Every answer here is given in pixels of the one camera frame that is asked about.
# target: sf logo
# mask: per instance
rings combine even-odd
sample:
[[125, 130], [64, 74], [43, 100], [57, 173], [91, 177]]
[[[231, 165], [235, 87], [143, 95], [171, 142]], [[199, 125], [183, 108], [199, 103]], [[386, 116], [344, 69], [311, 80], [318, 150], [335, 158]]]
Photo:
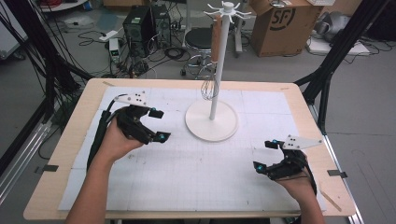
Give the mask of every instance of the sf logo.
[[271, 20], [270, 30], [279, 31], [288, 27], [294, 18], [295, 12], [296, 12], [295, 8], [277, 10], [274, 13], [274, 17]]

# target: white round base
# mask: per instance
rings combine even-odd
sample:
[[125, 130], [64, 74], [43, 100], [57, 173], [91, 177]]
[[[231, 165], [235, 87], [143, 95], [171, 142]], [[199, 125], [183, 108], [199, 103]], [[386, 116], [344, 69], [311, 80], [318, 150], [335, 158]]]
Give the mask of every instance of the white round base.
[[186, 112], [186, 124], [197, 137], [220, 142], [233, 136], [238, 129], [238, 116], [235, 111], [222, 101], [218, 101], [216, 116], [210, 119], [211, 101], [197, 101]]

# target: stool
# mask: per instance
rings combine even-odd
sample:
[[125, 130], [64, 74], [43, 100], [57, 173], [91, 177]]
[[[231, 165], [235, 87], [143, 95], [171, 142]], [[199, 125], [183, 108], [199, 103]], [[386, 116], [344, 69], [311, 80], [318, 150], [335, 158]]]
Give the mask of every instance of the stool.
[[190, 30], [184, 37], [186, 47], [192, 49], [200, 54], [192, 56], [184, 65], [181, 70], [181, 75], [186, 74], [188, 70], [191, 74], [195, 75], [195, 79], [201, 76], [203, 71], [211, 71], [208, 67], [212, 65], [210, 60], [210, 51], [212, 46], [212, 29], [211, 28], [196, 28]]

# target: wooden handle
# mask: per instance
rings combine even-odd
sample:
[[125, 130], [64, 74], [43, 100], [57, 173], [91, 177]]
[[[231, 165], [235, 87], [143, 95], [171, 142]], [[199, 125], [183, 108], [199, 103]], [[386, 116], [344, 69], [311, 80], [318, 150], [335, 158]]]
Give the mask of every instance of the wooden handle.
[[221, 16], [216, 15], [213, 22], [213, 30], [212, 30], [212, 52], [211, 52], [212, 63], [217, 63], [219, 59], [220, 38], [221, 38]]

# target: forearm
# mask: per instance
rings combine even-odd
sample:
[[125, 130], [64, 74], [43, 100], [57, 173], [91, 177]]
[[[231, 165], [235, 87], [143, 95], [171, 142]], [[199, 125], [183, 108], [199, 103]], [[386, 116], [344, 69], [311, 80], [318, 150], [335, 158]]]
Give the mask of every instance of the forearm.
[[96, 155], [65, 223], [104, 223], [111, 166], [111, 161]]
[[315, 194], [297, 200], [301, 209], [302, 224], [324, 224], [324, 217]]

